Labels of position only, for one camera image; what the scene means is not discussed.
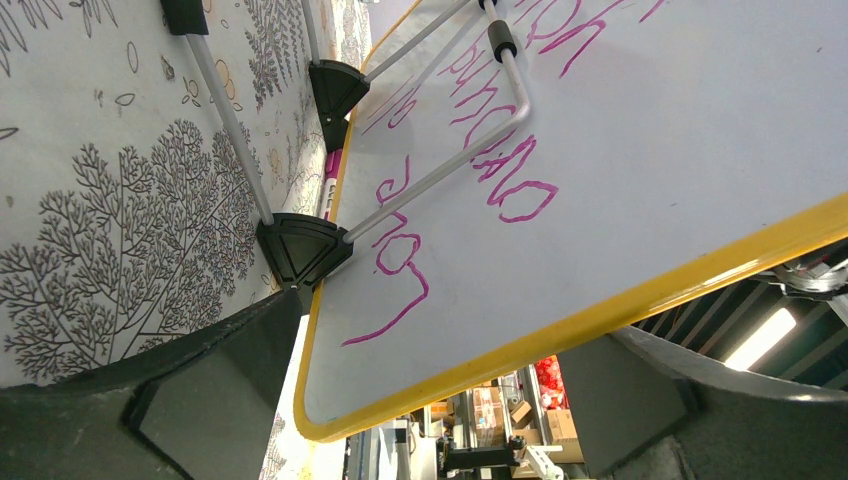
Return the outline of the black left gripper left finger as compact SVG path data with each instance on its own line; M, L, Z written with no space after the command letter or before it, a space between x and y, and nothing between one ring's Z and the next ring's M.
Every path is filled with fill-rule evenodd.
M303 307L277 292L47 386L1 392L5 479L255 479Z

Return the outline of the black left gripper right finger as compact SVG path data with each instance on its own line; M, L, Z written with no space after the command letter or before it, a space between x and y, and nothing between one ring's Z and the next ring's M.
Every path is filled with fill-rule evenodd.
M634 327L558 356L598 479L843 479L847 395L737 371Z

